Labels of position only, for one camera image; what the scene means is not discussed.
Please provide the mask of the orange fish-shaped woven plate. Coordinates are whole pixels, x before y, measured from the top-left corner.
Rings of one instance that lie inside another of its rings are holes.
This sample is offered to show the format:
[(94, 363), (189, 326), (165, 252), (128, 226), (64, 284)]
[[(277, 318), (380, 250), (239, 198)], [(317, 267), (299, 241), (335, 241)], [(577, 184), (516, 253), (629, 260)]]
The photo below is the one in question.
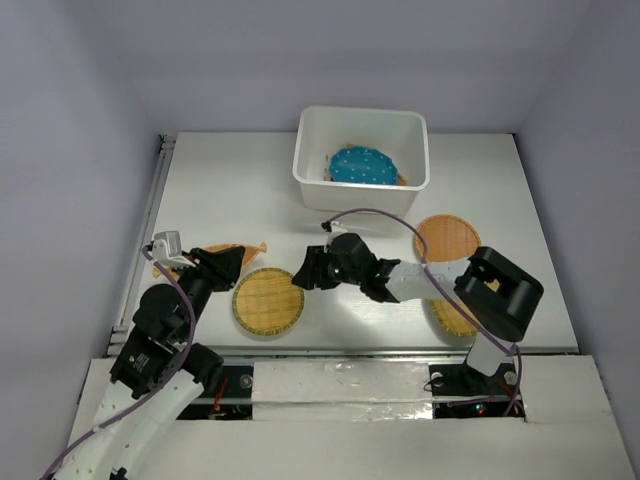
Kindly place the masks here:
[[(241, 270), (240, 270), (241, 272), (246, 270), (250, 265), (250, 263), (252, 263), (259, 254), (266, 253), (268, 250), (268, 247), (264, 242), (262, 242), (259, 246), (252, 246), (248, 244), (235, 244), (235, 243), (216, 244), (216, 245), (204, 247), (204, 250), (209, 253), (218, 253), (218, 252), (235, 248), (235, 247), (243, 247), (245, 249), (243, 259), (242, 259), (242, 264), (241, 264)], [(175, 280), (178, 280), (180, 278), (180, 272), (178, 270), (167, 267), (167, 271)], [(159, 278), (163, 276), (161, 271), (156, 267), (153, 268), (152, 275), (154, 278)]]

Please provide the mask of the round green-rimmed bamboo plate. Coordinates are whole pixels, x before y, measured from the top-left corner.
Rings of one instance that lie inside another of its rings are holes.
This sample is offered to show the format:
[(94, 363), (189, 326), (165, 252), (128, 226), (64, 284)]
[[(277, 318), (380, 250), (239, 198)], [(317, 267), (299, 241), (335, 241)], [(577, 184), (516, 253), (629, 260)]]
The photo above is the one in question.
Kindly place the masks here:
[(292, 279), (291, 273), (280, 268), (261, 268), (245, 276), (232, 297), (237, 323), (258, 336), (276, 336), (289, 330), (305, 304), (304, 291)]

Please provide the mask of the blue polka dot ceramic plate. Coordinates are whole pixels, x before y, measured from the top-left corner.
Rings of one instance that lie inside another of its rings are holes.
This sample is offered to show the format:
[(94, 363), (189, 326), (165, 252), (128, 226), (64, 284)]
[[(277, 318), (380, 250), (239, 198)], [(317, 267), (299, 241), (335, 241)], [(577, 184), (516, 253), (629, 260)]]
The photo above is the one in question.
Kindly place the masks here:
[(328, 160), (331, 181), (367, 185), (397, 185), (398, 168), (378, 149), (366, 146), (341, 148)]

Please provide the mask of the orange fan-shaped woven plate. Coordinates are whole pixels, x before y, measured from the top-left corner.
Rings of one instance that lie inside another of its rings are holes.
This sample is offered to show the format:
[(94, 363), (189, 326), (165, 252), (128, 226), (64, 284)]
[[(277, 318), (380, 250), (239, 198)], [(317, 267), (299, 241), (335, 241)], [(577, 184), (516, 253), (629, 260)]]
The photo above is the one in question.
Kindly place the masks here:
[[(349, 143), (349, 142), (345, 142), (343, 144), (344, 148), (351, 148), (351, 147), (355, 147), (355, 144), (353, 143)], [(402, 175), (400, 172), (397, 173), (397, 178), (396, 178), (396, 184), (400, 185), (400, 186), (407, 186), (408, 185), (408, 180), (407, 178)]]

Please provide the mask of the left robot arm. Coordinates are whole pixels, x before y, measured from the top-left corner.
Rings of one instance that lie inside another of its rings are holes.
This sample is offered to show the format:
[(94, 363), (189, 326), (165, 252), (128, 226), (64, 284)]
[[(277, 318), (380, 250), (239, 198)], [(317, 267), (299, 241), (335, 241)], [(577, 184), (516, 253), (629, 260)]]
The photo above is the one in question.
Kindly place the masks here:
[(244, 246), (184, 252), (156, 239), (141, 253), (166, 280), (143, 293), (91, 428), (59, 454), (46, 479), (139, 478), (170, 425), (223, 379), (223, 358), (195, 342), (195, 330), (211, 295), (237, 283)]

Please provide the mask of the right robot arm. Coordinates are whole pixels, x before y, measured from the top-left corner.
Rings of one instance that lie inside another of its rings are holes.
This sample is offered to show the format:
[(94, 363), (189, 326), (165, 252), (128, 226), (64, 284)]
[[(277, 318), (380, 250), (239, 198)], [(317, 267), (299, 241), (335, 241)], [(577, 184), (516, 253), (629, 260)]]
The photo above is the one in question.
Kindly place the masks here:
[(537, 279), (487, 246), (467, 258), (422, 264), (379, 258), (355, 233), (309, 246), (292, 284), (307, 291), (349, 284), (379, 303), (443, 300), (456, 310), (469, 310), (478, 333), (460, 379), (473, 392), (496, 381), (500, 364), (523, 340), (544, 293)]

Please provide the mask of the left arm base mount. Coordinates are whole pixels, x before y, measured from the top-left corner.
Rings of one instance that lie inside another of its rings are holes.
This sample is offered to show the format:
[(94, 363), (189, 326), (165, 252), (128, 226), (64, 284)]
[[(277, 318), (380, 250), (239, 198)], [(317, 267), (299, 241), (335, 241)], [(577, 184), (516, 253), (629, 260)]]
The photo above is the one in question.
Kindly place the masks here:
[(254, 362), (229, 358), (225, 360), (219, 385), (192, 401), (178, 420), (236, 421), (253, 418), (252, 389)]

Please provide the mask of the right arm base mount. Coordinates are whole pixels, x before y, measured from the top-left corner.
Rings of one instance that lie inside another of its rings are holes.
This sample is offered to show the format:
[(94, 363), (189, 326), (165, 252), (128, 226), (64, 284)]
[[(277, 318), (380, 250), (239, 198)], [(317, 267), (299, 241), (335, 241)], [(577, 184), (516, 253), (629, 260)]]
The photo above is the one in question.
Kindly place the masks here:
[(466, 362), (432, 365), (423, 390), (435, 399), (436, 419), (524, 419), (522, 376), (522, 355), (517, 352), (492, 376), (485, 376)]

